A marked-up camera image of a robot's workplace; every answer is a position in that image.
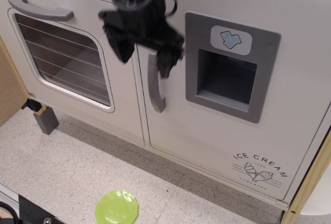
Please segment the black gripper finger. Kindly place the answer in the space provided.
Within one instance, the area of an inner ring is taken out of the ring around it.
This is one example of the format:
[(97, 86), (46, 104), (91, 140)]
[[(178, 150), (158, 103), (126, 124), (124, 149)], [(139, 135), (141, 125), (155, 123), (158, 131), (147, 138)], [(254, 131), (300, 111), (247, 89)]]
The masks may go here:
[(134, 52), (134, 44), (129, 42), (127, 34), (116, 28), (105, 28), (104, 32), (118, 59), (127, 63)]
[(184, 49), (172, 46), (161, 48), (157, 52), (157, 68), (161, 78), (168, 78), (170, 71), (184, 56)]

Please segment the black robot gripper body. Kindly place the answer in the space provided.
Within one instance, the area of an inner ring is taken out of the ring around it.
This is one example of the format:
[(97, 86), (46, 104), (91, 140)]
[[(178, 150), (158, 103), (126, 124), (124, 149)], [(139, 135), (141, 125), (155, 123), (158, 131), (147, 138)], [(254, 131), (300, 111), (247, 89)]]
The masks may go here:
[(98, 17), (103, 29), (116, 28), (127, 34), (130, 43), (138, 43), (154, 50), (166, 46), (183, 48), (184, 38), (155, 7), (136, 11), (102, 10)]

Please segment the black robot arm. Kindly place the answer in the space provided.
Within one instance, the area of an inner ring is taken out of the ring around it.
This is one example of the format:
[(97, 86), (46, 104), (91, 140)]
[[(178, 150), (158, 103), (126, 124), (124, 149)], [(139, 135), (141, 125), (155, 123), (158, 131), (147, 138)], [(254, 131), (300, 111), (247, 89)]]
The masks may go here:
[(116, 11), (102, 10), (103, 30), (114, 53), (126, 63), (134, 45), (157, 51), (157, 68), (162, 78), (168, 78), (173, 66), (184, 55), (184, 38), (166, 18), (175, 14), (177, 4), (166, 12), (165, 0), (112, 0)]

